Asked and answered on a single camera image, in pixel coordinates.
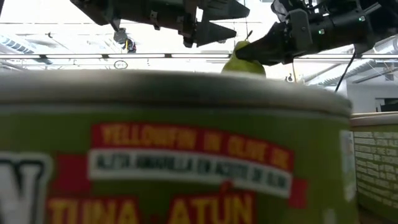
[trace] pear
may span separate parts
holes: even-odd
[[[266,75],[264,67],[257,60],[247,61],[236,57],[235,52],[247,44],[250,44],[248,40],[242,40],[236,43],[232,56],[224,65],[222,72],[249,72],[264,76]]]

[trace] fluorescent light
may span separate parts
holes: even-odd
[[[165,58],[165,54],[110,54],[110,58]]]
[[[382,60],[377,60],[376,63],[397,63],[397,60],[388,60],[388,59],[382,59]]]
[[[369,59],[398,59],[398,55],[389,55],[389,54],[371,54],[371,55],[362,55],[362,58]]]
[[[172,54],[173,58],[229,58],[229,54]]]
[[[37,59],[39,55],[26,55],[26,54],[0,54],[1,59]]]
[[[313,55],[304,55],[299,58],[300,59],[313,59],[313,58],[323,58],[323,59],[329,59],[329,58],[345,59],[345,58],[348,58],[348,59],[350,59],[352,56],[353,55],[351,55],[351,54],[313,54]]]
[[[100,54],[50,54],[50,55],[45,55],[49,59],[55,59],[55,58],[102,58],[102,55]]]
[[[295,58],[294,63],[348,63],[348,58]]]

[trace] white wall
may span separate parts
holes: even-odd
[[[335,92],[336,87],[335,86],[326,86],[325,87],[326,90]],[[348,92],[347,92],[347,81],[343,80],[341,82],[341,85],[339,86],[338,90],[337,90],[337,94],[347,98],[348,97]]]
[[[376,99],[398,98],[398,86],[348,84],[347,95],[354,113],[376,112]]]

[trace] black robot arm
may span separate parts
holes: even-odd
[[[98,25],[111,24],[115,41],[126,38],[119,27],[120,20],[129,20],[174,29],[183,37],[186,47],[193,43],[202,46],[236,36],[236,31],[212,23],[224,19],[238,19],[249,15],[250,10],[236,0],[71,0]],[[197,8],[203,10],[197,21]]]
[[[357,55],[398,33],[396,0],[324,0],[316,6],[302,1],[274,0],[280,22],[236,56],[263,65],[291,63],[295,57],[354,44]]]

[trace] cable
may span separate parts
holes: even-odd
[[[246,0],[243,0],[243,6],[246,7]],[[246,23],[246,38],[249,41],[249,27],[248,27],[248,18],[244,18],[245,23]]]
[[[351,64],[353,63],[355,57],[356,57],[356,52],[355,52],[355,50],[354,50],[353,56],[352,56],[351,59],[349,60],[348,65],[347,65],[347,67],[346,67],[346,70],[344,71],[344,73],[343,73],[342,76],[340,77],[340,80],[339,80],[338,83],[337,83],[337,86],[336,86],[336,89],[335,89],[335,93],[337,93],[337,91],[338,91],[338,89],[339,89],[339,87],[340,87],[340,85],[341,85],[341,82],[343,81],[344,77],[346,76],[346,73],[347,73],[347,71],[348,71],[348,68],[349,68],[349,67],[351,66]]]
[[[234,46],[236,46],[236,38],[234,37]]]
[[[295,71],[295,69],[294,69],[294,60],[293,60],[293,62],[292,62],[292,69],[293,69],[294,82],[297,83],[296,71]]]

